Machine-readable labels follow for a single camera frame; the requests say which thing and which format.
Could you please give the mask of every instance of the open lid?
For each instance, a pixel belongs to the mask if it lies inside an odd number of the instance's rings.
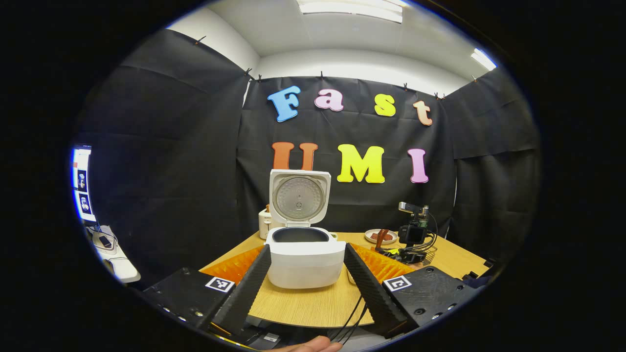
[[[326,216],[331,175],[322,171],[270,172],[270,213],[287,227],[320,222]]]

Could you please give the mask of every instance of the monitor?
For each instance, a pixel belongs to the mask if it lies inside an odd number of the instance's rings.
[[[76,144],[72,156],[72,185],[74,201],[78,216],[86,225],[96,225],[96,214],[93,212],[91,193],[89,192],[89,158],[91,145]]]

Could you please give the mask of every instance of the white plate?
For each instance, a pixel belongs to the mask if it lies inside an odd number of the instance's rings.
[[[376,240],[372,239],[371,236],[373,234],[377,234],[380,231],[381,231],[380,229],[367,230],[365,232],[365,239],[368,240],[369,242],[376,243]],[[398,239],[398,234],[397,233],[395,233],[395,232],[390,230],[389,232],[387,232],[387,234],[392,235],[393,238],[390,239],[389,241],[383,241],[382,244],[390,244],[390,243],[393,243],[393,242],[397,241],[397,239]]]

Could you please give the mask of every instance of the desk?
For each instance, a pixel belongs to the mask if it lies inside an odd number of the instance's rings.
[[[351,242],[368,249],[376,245],[368,242],[363,233],[338,232],[337,240]],[[257,232],[202,269],[262,246],[264,242],[265,240],[261,239]],[[404,244],[396,241],[382,247],[391,249],[404,246]],[[437,251],[430,265],[450,276],[460,279],[463,275],[469,274],[470,271],[482,275],[487,270],[484,259],[442,237],[437,238],[434,246],[437,247]],[[266,276],[250,308],[249,315],[281,324],[310,328],[340,328],[350,316],[360,295],[356,285],[351,284],[348,280],[346,266],[343,267],[337,282],[317,289],[282,289],[274,286]],[[353,315],[349,324],[356,323],[359,315]],[[367,311],[359,325],[373,323],[374,320]]]

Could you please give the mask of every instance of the yellow letter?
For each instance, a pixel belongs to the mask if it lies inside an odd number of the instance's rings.
[[[374,106],[374,110],[376,113],[381,116],[393,116],[396,114],[396,107],[393,106],[393,103],[396,101],[393,100],[393,96],[387,94],[378,94],[374,97],[374,102],[376,106]]]
[[[350,167],[354,171],[357,181],[361,182],[365,171],[369,169],[365,181],[369,184],[381,184],[385,182],[382,176],[382,154],[385,149],[381,147],[369,147],[365,157],[361,159],[356,147],[352,144],[342,144],[337,147],[341,152],[341,174],[337,176],[339,182],[352,182],[354,177],[350,174]]]

